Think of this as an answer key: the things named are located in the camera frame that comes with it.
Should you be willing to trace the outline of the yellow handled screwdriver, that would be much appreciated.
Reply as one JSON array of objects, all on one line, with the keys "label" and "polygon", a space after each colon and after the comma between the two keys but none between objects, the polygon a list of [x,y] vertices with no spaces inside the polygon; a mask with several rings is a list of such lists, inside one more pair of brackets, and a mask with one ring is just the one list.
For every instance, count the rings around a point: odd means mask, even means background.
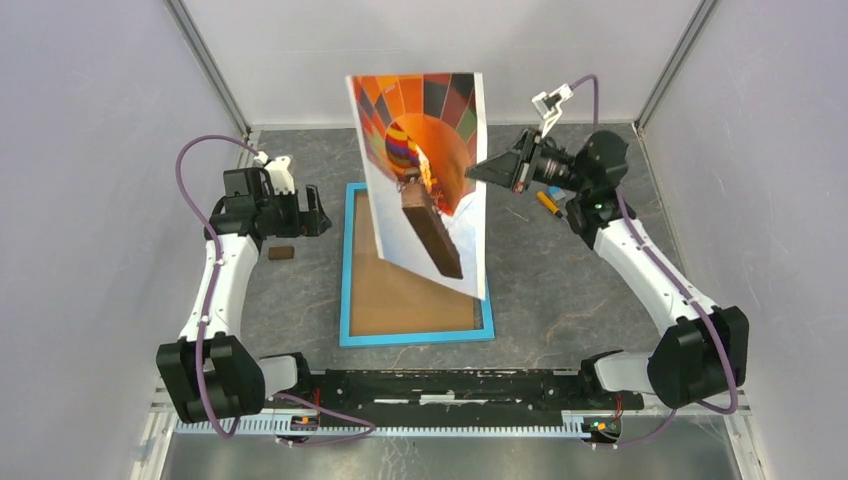
[{"label": "yellow handled screwdriver", "polygon": [[556,218],[563,219],[564,214],[558,207],[558,205],[554,202],[554,200],[544,191],[538,191],[536,193],[536,199],[539,201],[541,205],[543,205],[552,215]]}]

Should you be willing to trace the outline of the hot air balloon photo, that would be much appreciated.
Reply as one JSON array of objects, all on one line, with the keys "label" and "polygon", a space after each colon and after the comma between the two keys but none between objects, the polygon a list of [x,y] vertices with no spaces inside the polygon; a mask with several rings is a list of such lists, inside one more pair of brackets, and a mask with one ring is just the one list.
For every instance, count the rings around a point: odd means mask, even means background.
[{"label": "hot air balloon photo", "polygon": [[[481,74],[360,74],[345,82],[379,258],[483,299],[487,191],[465,177],[488,154]],[[438,272],[404,215],[400,189],[408,183],[430,194],[460,254],[462,279]]]}]

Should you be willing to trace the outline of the blue picture frame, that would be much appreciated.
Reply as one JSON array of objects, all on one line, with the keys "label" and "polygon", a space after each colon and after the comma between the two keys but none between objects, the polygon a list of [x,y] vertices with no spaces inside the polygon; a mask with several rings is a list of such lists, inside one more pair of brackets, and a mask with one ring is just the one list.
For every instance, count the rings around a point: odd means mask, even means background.
[{"label": "blue picture frame", "polygon": [[378,257],[363,182],[346,187],[340,279],[343,348],[495,339],[489,298],[464,295]]}]

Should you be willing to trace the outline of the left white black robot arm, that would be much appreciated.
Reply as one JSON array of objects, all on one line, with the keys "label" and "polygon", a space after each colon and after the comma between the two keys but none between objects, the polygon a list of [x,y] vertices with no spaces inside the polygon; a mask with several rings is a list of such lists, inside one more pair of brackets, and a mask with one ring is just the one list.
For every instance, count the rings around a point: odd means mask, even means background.
[{"label": "left white black robot arm", "polygon": [[274,394],[295,408],[313,397],[301,353],[257,360],[238,338],[263,242],[318,237],[332,225],[316,186],[306,186],[307,207],[300,207],[289,163],[283,156],[262,167],[225,171],[225,194],[204,219],[198,295],[177,340],[160,345],[156,354],[165,388],[187,424],[257,414]]}]

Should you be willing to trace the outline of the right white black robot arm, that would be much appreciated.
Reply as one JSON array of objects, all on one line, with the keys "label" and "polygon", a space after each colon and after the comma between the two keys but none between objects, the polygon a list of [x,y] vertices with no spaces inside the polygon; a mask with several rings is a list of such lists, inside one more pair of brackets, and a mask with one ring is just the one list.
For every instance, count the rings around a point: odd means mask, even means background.
[{"label": "right white black robot arm", "polygon": [[515,193],[533,183],[573,193],[562,218],[654,321],[660,340],[652,352],[608,352],[581,364],[577,392],[585,405],[602,408],[627,391],[654,395],[670,409],[698,404],[732,414],[745,382],[749,321],[740,308],[721,307],[703,294],[650,240],[619,188],[627,151],[608,130],[592,133],[570,154],[528,129],[511,149],[468,168],[466,176]]}]

